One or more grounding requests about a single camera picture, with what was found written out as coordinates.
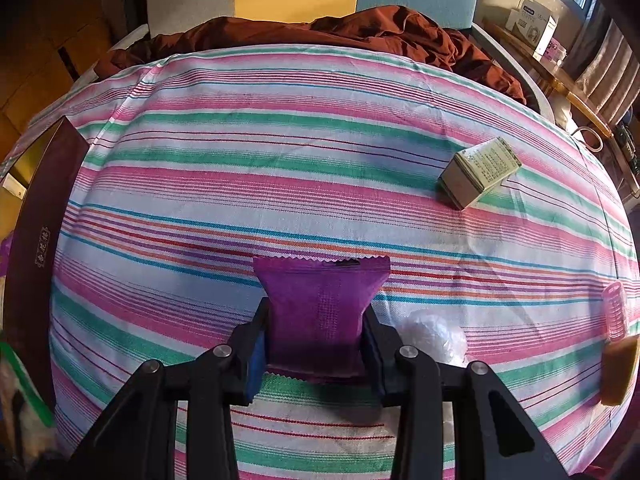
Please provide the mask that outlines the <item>clear crumpled plastic bag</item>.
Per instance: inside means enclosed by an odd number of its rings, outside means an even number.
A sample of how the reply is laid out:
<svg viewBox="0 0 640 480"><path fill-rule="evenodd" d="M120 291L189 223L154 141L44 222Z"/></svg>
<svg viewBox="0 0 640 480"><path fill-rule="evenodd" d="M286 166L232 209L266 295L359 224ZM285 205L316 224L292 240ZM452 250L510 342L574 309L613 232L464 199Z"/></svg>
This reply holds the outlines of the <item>clear crumpled plastic bag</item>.
<svg viewBox="0 0 640 480"><path fill-rule="evenodd" d="M416 347L436 362L465 366L468 342L460 326L426 309L406 316L398 326L402 342Z"/></svg>

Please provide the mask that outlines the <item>cracker packet green clear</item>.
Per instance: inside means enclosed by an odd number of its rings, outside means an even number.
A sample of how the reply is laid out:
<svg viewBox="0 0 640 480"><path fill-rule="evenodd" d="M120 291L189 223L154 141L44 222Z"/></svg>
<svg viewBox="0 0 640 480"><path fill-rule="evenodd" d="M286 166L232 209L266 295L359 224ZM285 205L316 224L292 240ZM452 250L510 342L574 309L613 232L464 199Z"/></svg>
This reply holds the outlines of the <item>cracker packet green clear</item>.
<svg viewBox="0 0 640 480"><path fill-rule="evenodd" d="M22 361L4 340L1 341L1 425L11 455L26 468L42 453L56 449L53 414Z"/></svg>

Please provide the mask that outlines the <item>striped bed sheet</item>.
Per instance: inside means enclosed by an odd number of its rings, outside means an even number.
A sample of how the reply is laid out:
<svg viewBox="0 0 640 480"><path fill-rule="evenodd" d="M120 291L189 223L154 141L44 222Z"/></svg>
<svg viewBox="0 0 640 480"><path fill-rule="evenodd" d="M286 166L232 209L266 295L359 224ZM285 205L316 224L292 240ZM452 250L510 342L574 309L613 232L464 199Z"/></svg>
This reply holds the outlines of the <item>striped bed sheet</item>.
<svg viewBox="0 0 640 480"><path fill-rule="evenodd" d="M56 449L70 455L145 360L225 341L264 291L259 256L390 258L384 323L460 326L571 474L629 413L599 399L601 295L639 330L639 266L617 185L565 131L503 94L397 55L325 46L176 54L70 92L89 144L64 214L49 342ZM457 210L439 176L503 138L511 177Z"/></svg>

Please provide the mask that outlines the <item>yellow sponge wedge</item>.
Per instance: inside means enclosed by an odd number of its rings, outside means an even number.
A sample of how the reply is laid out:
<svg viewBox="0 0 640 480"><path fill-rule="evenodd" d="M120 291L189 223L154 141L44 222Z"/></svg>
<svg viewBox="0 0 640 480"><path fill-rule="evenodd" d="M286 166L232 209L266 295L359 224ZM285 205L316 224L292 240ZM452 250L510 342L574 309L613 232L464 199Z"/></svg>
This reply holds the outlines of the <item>yellow sponge wedge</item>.
<svg viewBox="0 0 640 480"><path fill-rule="evenodd" d="M603 405L623 403L639 356L639 336L610 341L603 347L600 400Z"/></svg>

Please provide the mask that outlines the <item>striped curtain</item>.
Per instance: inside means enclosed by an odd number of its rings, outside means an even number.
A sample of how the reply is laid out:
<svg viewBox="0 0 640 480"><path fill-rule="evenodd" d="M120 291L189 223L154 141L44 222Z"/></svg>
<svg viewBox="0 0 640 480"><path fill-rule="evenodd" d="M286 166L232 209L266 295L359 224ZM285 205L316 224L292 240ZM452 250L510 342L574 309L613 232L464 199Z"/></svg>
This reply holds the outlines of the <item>striped curtain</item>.
<svg viewBox="0 0 640 480"><path fill-rule="evenodd" d="M623 118L638 98L639 61L614 21L597 55L576 84L596 113L611 126Z"/></svg>

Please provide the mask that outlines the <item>rust brown blanket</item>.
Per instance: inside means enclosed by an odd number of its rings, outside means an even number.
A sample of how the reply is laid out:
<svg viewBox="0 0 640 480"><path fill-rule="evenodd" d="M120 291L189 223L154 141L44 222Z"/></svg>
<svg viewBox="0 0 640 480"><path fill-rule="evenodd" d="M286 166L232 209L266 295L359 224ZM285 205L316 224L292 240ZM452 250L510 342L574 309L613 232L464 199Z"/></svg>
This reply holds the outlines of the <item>rust brown blanket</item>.
<svg viewBox="0 0 640 480"><path fill-rule="evenodd" d="M311 23L254 21L221 16L186 32L139 40L104 53L94 72L99 80L126 68L174 54L262 44L321 44L400 55L484 84L522 104L522 85L457 29L442 28L406 6L375 6L342 18Z"/></svg>

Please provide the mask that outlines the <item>white box on table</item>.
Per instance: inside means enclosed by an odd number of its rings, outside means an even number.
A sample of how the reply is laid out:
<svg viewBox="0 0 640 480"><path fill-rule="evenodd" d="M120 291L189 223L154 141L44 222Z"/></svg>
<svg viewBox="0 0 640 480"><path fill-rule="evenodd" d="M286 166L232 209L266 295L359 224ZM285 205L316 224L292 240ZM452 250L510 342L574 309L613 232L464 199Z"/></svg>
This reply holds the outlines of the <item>white box on table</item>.
<svg viewBox="0 0 640 480"><path fill-rule="evenodd" d="M551 11L535 0L524 0L506 20L506 30L531 47L535 58L544 56L556 26Z"/></svg>

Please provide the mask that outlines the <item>green white medicine box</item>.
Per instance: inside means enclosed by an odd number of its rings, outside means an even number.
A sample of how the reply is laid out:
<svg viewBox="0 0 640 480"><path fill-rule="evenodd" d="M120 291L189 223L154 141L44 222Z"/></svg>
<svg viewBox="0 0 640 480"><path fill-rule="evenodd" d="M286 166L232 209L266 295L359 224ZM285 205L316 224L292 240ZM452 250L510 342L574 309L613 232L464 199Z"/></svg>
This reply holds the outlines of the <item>green white medicine box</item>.
<svg viewBox="0 0 640 480"><path fill-rule="evenodd" d="M495 138L458 151L438 180L457 210L463 210L521 166L510 145L503 138Z"/></svg>

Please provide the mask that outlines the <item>purple snack packet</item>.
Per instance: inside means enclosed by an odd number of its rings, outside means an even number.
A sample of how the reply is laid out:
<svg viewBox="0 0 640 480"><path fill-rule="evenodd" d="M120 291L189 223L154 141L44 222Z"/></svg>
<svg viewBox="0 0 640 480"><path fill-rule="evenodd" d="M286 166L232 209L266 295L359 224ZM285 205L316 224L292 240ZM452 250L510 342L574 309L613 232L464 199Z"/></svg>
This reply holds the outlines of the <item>purple snack packet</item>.
<svg viewBox="0 0 640 480"><path fill-rule="evenodd" d="M360 374L363 313L390 276L390 258L259 257L254 273L269 300L269 367L298 378Z"/></svg>

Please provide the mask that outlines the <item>wooden side table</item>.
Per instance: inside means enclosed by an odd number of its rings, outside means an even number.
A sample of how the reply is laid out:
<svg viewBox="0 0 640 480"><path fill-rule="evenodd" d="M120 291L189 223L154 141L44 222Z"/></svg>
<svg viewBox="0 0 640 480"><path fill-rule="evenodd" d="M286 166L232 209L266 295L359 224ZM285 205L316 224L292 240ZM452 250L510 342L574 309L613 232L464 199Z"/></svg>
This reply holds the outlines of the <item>wooden side table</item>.
<svg viewBox="0 0 640 480"><path fill-rule="evenodd" d="M556 64L544 58L541 54L537 54L532 47L529 47L524 41L514 36L512 32L508 32L503 27L489 21L484 18L482 26L485 32L488 32L490 36L493 36L497 40L504 40L507 44L510 44L512 48L518 51L519 54L526 58L527 62L533 67L534 70L541 76L546 82L548 90L553 89L555 92L562 94L568 99L570 104L574 105L584 116L587 118L591 125L595 126L600 134L600 137L605 140L606 144L612 151L614 159L617 165L620 167L625 181L630 188L630 194L633 198L639 197L639 183L637 177L631 171L629 162L626 159L624 152L620 149L611 125L602 119L599 113L596 111L596 107L589 101L584 95L582 90L579 90L576 82L567 75L567 73L559 68Z"/></svg>

